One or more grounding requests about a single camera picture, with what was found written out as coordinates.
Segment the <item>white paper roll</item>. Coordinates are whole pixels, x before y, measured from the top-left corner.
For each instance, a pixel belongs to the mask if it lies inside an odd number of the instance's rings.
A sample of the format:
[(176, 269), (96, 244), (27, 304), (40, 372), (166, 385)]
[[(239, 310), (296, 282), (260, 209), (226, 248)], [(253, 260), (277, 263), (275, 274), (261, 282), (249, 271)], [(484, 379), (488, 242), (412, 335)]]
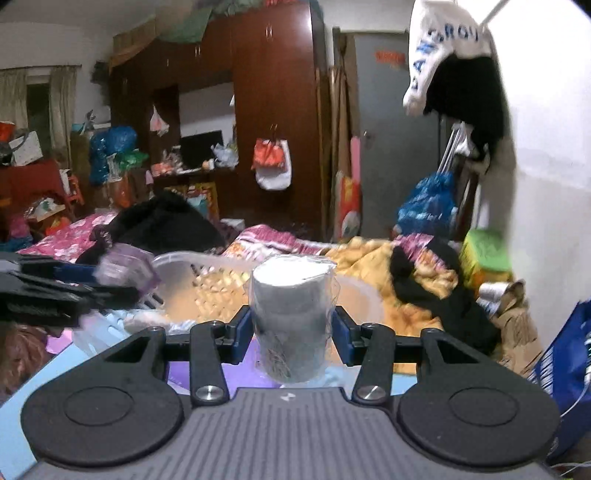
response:
[(325, 364), (335, 308), (335, 263), (276, 255), (252, 270), (249, 307), (260, 361), (280, 384), (304, 383)]

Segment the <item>white black hanging jacket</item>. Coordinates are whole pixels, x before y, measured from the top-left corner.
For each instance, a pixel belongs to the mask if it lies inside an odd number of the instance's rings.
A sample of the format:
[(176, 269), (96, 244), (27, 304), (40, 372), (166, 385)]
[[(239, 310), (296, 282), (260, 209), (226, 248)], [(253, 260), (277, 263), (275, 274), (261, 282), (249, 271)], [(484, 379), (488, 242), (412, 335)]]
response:
[(409, 116), (432, 112), (465, 123), (481, 159), (506, 133), (506, 108), (494, 45), (470, 13), (452, 1), (416, 1), (409, 30)]

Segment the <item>dark red wooden wardrobe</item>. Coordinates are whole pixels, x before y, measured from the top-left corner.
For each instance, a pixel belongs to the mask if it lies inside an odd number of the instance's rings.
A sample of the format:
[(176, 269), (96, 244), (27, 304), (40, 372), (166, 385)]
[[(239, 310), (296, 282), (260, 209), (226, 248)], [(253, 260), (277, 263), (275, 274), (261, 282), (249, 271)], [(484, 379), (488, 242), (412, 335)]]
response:
[[(329, 229), (331, 114), (325, 24), (313, 1), (262, 6), (209, 23), (197, 43), (160, 39), (114, 66), (111, 120), (133, 128), (158, 162), (182, 147), (197, 168), (196, 138), (235, 141), (238, 165), (211, 175), (221, 215), (322, 240)], [(259, 140), (283, 140), (291, 181), (264, 190), (252, 167)]]

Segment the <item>yellow blanket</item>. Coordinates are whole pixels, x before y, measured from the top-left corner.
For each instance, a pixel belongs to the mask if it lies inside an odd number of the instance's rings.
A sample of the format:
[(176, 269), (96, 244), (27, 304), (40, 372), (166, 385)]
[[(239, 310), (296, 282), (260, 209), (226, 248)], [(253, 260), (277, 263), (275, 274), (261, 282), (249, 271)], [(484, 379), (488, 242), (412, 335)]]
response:
[(383, 323), (397, 334), (418, 337), (428, 328), (443, 330), (439, 311), (460, 283), (432, 248), (429, 236), (394, 241), (356, 237), (325, 251), (342, 276), (374, 287), (382, 300)]

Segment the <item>pink floral bedding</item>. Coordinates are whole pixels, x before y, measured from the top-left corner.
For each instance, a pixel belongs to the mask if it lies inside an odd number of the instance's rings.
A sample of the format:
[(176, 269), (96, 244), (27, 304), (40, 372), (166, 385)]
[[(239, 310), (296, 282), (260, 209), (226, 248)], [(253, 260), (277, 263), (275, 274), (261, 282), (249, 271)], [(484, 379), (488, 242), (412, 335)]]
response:
[(94, 241), (90, 239), (93, 229), (109, 224), (116, 215), (114, 211), (89, 215), (45, 237), (31, 247), (20, 250), (19, 254), (49, 256), (74, 263), (84, 251), (94, 245)]

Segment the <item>blue plastic bag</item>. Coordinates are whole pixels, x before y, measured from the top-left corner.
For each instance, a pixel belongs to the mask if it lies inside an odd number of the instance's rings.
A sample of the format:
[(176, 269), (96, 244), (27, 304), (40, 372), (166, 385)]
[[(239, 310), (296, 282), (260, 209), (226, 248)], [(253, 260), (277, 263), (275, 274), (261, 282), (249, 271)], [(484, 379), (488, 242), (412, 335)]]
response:
[(422, 179), (399, 209), (397, 226), (401, 233), (448, 238), (457, 213), (455, 194), (456, 182), (450, 172)]

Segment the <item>blue shopping bag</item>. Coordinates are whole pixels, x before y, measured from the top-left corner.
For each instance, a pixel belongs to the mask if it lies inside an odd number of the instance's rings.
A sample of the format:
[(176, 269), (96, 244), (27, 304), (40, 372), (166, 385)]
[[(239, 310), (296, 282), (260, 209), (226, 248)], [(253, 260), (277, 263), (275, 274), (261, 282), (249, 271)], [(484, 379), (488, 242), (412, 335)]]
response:
[(590, 309), (589, 301), (575, 306), (528, 376), (560, 411), (548, 459), (563, 455), (590, 431)]

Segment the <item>green box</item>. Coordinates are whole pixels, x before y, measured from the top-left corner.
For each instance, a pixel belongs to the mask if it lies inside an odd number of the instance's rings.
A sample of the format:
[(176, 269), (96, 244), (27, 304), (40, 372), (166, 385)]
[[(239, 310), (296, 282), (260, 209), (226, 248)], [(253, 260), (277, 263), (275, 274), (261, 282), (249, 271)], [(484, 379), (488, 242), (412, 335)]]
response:
[(460, 264), (465, 285), (474, 291), (483, 283), (509, 282), (513, 278), (504, 239), (494, 230), (470, 230), (462, 244)]

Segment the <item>window curtain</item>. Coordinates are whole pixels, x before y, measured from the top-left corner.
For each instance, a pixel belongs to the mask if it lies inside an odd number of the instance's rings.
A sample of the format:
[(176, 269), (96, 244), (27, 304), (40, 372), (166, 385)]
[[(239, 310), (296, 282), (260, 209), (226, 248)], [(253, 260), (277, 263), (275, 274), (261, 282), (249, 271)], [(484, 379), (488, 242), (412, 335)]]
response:
[(70, 134), (74, 123), (76, 66), (53, 67), (49, 76), (51, 151), (62, 168), (71, 167)]

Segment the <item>grey door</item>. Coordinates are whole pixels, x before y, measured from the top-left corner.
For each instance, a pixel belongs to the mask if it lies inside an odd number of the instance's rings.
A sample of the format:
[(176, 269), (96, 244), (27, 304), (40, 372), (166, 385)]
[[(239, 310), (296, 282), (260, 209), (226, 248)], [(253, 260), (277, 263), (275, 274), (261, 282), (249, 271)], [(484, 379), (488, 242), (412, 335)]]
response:
[(388, 238), (416, 184), (437, 170), (439, 121), (409, 116), (408, 36), (353, 36), (358, 75), (363, 237)]

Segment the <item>red white hanging bag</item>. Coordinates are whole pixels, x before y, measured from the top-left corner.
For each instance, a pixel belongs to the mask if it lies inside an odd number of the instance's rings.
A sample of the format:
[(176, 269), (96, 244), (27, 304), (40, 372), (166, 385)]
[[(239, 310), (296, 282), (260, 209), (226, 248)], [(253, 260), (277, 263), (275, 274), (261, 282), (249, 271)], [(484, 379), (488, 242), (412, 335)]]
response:
[(284, 191), (291, 185), (293, 165), (287, 140), (277, 136), (279, 126), (270, 127), (270, 137), (257, 139), (253, 148), (252, 170), (256, 183), (266, 191)]

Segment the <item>clear plastic perforated basket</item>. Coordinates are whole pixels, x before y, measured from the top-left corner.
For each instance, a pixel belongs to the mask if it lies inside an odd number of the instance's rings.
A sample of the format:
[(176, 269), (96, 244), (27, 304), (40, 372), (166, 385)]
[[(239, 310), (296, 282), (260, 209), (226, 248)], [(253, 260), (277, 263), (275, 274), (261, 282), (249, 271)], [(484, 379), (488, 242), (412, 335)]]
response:
[(188, 321), (228, 322), (249, 303), (250, 273), (256, 262), (173, 252), (158, 256), (153, 267), (160, 278), (155, 291), (132, 310), (93, 313), (72, 333), (73, 343), (87, 355), (96, 355), (129, 336), (135, 314), (146, 323), (160, 322), (172, 332), (182, 330)]

